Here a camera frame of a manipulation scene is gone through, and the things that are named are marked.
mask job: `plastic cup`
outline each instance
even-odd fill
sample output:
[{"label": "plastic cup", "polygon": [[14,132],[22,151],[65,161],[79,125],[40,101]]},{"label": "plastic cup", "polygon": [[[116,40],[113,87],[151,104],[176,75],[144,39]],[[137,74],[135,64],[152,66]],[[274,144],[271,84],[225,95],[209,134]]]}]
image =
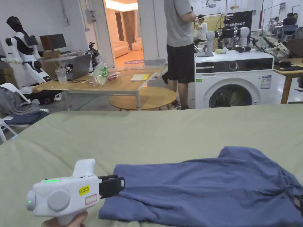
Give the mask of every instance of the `plastic cup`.
[{"label": "plastic cup", "polygon": [[66,70],[65,69],[56,69],[55,73],[59,80],[60,84],[67,84]]}]

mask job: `round rug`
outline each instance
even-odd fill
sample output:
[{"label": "round rug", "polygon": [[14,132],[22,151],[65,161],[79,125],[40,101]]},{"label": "round rug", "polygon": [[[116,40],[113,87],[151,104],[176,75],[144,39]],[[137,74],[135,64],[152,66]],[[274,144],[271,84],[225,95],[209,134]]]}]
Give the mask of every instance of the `round rug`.
[{"label": "round rug", "polygon": [[126,65],[133,65],[133,64],[142,64],[144,63],[144,60],[132,60],[132,61],[127,61],[124,64]]}]

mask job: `round wooden table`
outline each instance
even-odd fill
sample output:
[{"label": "round wooden table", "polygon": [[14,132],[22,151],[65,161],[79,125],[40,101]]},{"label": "round wooden table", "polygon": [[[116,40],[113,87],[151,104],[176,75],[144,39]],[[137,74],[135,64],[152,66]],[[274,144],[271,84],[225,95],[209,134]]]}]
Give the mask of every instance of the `round wooden table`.
[{"label": "round wooden table", "polygon": [[[170,104],[175,101],[177,94],[167,88],[162,87],[143,87],[140,90],[140,101],[142,110],[159,109],[166,106],[169,110]],[[137,110],[135,96],[112,96],[110,104],[122,110]]]}]

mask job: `bed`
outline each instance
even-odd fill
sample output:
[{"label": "bed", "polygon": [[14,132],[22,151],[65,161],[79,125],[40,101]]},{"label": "bed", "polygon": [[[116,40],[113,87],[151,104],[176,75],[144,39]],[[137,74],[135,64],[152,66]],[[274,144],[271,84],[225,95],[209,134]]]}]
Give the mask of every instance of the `bed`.
[{"label": "bed", "polygon": [[[94,158],[95,174],[116,164],[174,163],[217,157],[224,146],[261,150],[303,183],[302,105],[146,112],[59,112],[0,146],[0,226],[40,226],[26,210],[26,195],[43,179],[70,176],[77,160]],[[99,220],[86,225],[145,227]]]}]

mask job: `yellow notebook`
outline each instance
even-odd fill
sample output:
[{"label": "yellow notebook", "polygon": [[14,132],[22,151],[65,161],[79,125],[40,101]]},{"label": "yellow notebook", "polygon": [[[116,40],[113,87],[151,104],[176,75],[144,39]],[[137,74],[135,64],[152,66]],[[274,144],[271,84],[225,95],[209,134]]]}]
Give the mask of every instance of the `yellow notebook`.
[{"label": "yellow notebook", "polygon": [[135,74],[131,81],[146,81],[150,78],[150,74]]}]

